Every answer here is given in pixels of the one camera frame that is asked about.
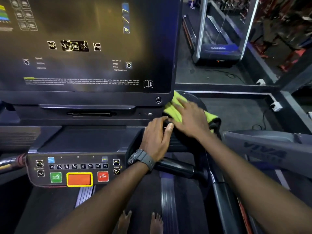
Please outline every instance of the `cable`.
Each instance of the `cable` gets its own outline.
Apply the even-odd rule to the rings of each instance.
[[[217,71],[217,72],[222,72],[225,74],[225,76],[227,76],[228,78],[230,79],[235,79],[235,78],[238,78],[241,82],[243,82],[243,84],[245,84],[245,82],[236,74],[234,73],[230,73],[230,72],[227,72],[227,71],[224,71],[224,70],[209,70],[207,69],[206,71]]]
[[[265,121],[265,118],[264,118],[264,116],[265,116],[265,113],[267,112],[267,111],[269,111],[271,108],[273,108],[274,107],[274,105],[271,105],[269,108],[267,108],[264,112],[263,112],[263,114],[262,114],[262,123],[263,123],[263,126],[264,127],[262,127],[261,125],[259,125],[259,124],[255,124],[255,125],[253,125],[252,126],[252,130],[256,130],[254,127],[255,126],[259,126],[260,127],[260,130],[266,130],[266,121]]]

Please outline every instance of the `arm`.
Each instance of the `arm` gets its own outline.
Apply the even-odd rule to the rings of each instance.
[[[174,125],[196,138],[223,170],[249,213],[268,233],[312,233],[312,209],[245,159],[209,130],[206,116],[194,103],[175,105],[182,123]]]
[[[155,118],[148,124],[140,146],[156,162],[164,157],[169,146],[173,124],[169,124],[165,133],[162,133],[163,121],[167,118]],[[136,162],[77,207],[48,234],[111,234],[132,193],[148,170],[147,165]]]

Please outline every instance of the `yellow-green cloth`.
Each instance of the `yellow-green cloth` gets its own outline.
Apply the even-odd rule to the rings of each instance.
[[[169,116],[171,116],[175,121],[182,122],[181,114],[172,105],[172,103],[175,103],[175,104],[178,104],[178,105],[182,106],[181,103],[177,100],[178,98],[180,98],[181,100],[187,102],[187,99],[185,97],[183,97],[177,91],[174,91],[174,97],[172,98],[171,102],[166,104],[165,110],[163,112],[168,114]],[[209,112],[206,112],[206,111],[205,111],[205,114],[206,114],[208,123],[211,122],[213,119],[218,118],[218,116],[210,114]]]

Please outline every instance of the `person's right hand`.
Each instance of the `person's right hand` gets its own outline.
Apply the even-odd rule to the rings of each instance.
[[[210,132],[207,117],[203,109],[199,108],[196,103],[185,102],[178,99],[182,106],[173,103],[173,106],[180,112],[182,122],[174,119],[168,119],[174,124],[178,130],[186,134],[188,137],[197,138],[202,133]]]

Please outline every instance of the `green start button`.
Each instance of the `green start button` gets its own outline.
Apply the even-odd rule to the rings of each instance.
[[[50,173],[50,179],[52,183],[62,183],[62,173]]]

